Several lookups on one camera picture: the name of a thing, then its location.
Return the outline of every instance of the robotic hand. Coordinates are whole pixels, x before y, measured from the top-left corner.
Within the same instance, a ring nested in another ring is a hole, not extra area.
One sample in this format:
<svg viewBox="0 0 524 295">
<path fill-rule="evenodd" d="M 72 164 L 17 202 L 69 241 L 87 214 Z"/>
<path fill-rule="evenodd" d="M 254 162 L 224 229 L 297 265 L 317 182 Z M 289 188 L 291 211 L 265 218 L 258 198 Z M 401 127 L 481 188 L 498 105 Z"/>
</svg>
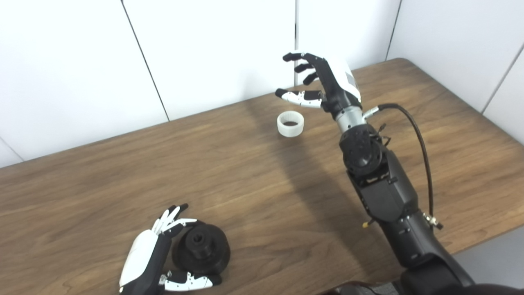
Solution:
<svg viewBox="0 0 524 295">
<path fill-rule="evenodd" d="M 155 221 L 152 229 L 144 230 L 136 237 L 120 277 L 120 294 L 159 295 L 164 291 L 209 288 L 222 282 L 218 274 L 203 276 L 189 271 L 162 273 L 171 248 L 171 239 L 185 227 L 208 226 L 193 218 L 178 219 L 180 213 L 188 207 L 187 204 L 171 206 Z"/>
</svg>

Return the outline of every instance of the black cylindrical object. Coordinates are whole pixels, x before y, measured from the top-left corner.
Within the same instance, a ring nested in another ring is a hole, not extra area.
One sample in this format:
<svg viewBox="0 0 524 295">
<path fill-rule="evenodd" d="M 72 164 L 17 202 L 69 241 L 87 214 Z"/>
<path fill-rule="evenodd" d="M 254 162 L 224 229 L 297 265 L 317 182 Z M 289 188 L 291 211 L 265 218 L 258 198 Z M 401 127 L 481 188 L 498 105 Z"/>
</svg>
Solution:
<svg viewBox="0 0 524 295">
<path fill-rule="evenodd" d="M 231 250 L 224 232 L 210 224 L 188 231 L 173 247 L 174 264 L 197 275 L 218 275 L 229 263 Z"/>
</svg>

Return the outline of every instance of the wooden table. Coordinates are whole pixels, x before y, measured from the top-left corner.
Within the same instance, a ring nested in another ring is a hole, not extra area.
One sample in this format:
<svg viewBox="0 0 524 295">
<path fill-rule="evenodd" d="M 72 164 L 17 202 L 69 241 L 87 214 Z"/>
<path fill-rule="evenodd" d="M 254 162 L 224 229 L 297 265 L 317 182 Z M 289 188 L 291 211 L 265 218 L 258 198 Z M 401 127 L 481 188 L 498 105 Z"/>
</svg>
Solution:
<svg viewBox="0 0 524 295">
<path fill-rule="evenodd" d="M 407 60 L 355 77 L 365 109 L 397 102 L 417 120 L 447 250 L 524 224 L 524 146 Z M 286 110 L 305 117 L 297 138 L 277 133 Z M 395 110 L 370 122 L 388 123 L 389 147 L 427 209 L 411 125 Z M 394 279 L 401 269 L 378 226 L 361 227 L 339 137 L 329 114 L 268 94 L 1 169 L 0 294 L 117 294 L 134 238 L 186 202 L 183 216 L 221 227 L 232 249 L 224 283 L 198 294 L 316 294 Z"/>
</svg>

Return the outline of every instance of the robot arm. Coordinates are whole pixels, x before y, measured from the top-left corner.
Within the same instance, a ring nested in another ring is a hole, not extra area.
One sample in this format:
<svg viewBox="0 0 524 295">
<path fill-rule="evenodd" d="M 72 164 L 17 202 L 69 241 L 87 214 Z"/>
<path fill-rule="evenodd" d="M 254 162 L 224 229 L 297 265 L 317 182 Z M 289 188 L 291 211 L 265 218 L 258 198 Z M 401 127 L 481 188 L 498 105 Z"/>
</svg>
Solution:
<svg viewBox="0 0 524 295">
<path fill-rule="evenodd" d="M 405 110 L 396 104 L 384 104 L 362 113 L 360 92 L 343 61 L 307 53 L 290 53 L 283 59 L 308 62 L 296 67 L 296 71 L 316 70 L 304 83 L 318 77 L 325 89 L 325 96 L 317 96 L 322 97 L 321 107 L 331 113 L 341 131 L 339 146 L 347 174 L 372 222 L 380 225 L 398 261 L 407 268 L 402 275 L 406 291 L 432 295 L 447 288 L 473 285 L 471 277 L 435 238 L 431 227 L 440 224 L 421 212 L 417 192 L 395 154 L 383 144 L 380 130 L 366 122 L 386 108 Z M 291 93 L 279 89 L 275 94 L 285 99 Z"/>
</svg>

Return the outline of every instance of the metal connector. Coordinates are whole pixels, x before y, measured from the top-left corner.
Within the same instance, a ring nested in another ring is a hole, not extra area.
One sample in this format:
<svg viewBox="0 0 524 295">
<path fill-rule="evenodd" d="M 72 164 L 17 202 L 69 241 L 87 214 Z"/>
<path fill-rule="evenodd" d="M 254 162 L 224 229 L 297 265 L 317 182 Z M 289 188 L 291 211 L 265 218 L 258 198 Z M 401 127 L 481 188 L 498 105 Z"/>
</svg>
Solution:
<svg viewBox="0 0 524 295">
<path fill-rule="evenodd" d="M 372 109 L 367 110 L 362 117 L 364 117 L 364 120 L 367 120 L 367 118 L 371 118 L 374 114 L 378 113 L 380 111 L 378 107 L 374 107 Z"/>
<path fill-rule="evenodd" d="M 438 228 L 439 230 L 442 229 L 444 226 L 437 221 L 437 219 L 429 214 L 423 213 L 424 219 L 428 222 L 429 225 L 434 226 Z"/>
</svg>

